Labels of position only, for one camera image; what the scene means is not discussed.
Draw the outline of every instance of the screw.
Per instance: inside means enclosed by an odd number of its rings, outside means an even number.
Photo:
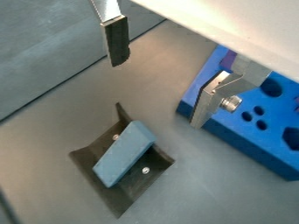
[[[146,174],[148,172],[149,172],[149,168],[145,167],[145,168],[142,169],[142,174]]]
[[[230,97],[224,98],[221,100],[221,103],[218,106],[222,109],[225,109],[229,113],[233,113],[240,103],[241,103],[241,99],[237,96],[232,95]]]
[[[118,135],[113,135],[112,136],[112,139],[116,141],[117,140],[117,138],[118,138]]]

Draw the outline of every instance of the black holder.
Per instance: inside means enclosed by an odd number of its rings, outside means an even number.
[[[92,171],[92,167],[114,142],[112,139],[113,135],[120,135],[126,125],[132,122],[132,119],[118,103],[116,104],[116,111],[118,122],[88,147],[72,151],[69,157],[88,179],[88,182],[96,189],[98,196],[105,201],[110,212],[118,218],[164,170],[173,164],[173,159],[168,157],[156,144],[153,144],[144,155],[137,159],[134,165],[118,182],[110,188],[104,186],[97,175]],[[149,168],[146,174],[142,174],[144,167]]]

